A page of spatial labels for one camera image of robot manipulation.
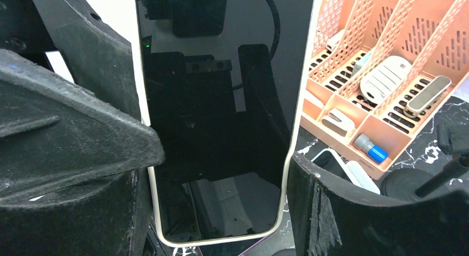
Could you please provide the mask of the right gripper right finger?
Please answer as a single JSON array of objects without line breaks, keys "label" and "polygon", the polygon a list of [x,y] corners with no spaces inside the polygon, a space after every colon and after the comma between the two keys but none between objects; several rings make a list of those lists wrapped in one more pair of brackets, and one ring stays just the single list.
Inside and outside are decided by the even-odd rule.
[{"label": "right gripper right finger", "polygon": [[468,194],[405,202],[291,157],[287,197],[297,255],[467,255]]}]

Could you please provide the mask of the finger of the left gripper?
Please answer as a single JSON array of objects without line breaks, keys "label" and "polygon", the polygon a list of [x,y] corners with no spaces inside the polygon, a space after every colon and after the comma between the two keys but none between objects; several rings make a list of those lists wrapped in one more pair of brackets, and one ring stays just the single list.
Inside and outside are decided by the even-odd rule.
[{"label": "finger of the left gripper", "polygon": [[140,119],[131,43],[86,0],[32,0],[76,84]]}]

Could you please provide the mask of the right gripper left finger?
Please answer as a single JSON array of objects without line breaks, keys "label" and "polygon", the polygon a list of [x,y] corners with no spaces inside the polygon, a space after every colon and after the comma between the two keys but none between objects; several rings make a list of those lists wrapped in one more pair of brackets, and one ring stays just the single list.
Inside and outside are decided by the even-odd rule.
[{"label": "right gripper left finger", "polygon": [[142,255],[150,127],[1,50],[1,254]]}]

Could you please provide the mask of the magenta-edged black smartphone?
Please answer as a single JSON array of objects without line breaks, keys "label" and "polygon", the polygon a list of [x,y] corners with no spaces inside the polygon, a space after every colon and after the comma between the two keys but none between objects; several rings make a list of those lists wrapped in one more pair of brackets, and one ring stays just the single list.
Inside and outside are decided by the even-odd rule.
[{"label": "magenta-edged black smartphone", "polygon": [[261,248],[261,238],[199,246],[200,255],[274,255],[271,248]]}]

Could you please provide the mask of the pink-cased tall smartphone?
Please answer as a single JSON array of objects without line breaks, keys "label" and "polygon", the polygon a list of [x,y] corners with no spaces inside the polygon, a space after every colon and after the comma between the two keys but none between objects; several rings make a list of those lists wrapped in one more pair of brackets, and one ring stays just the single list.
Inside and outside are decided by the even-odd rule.
[{"label": "pink-cased tall smartphone", "polygon": [[158,238],[264,237],[282,221],[314,0],[135,0]]}]

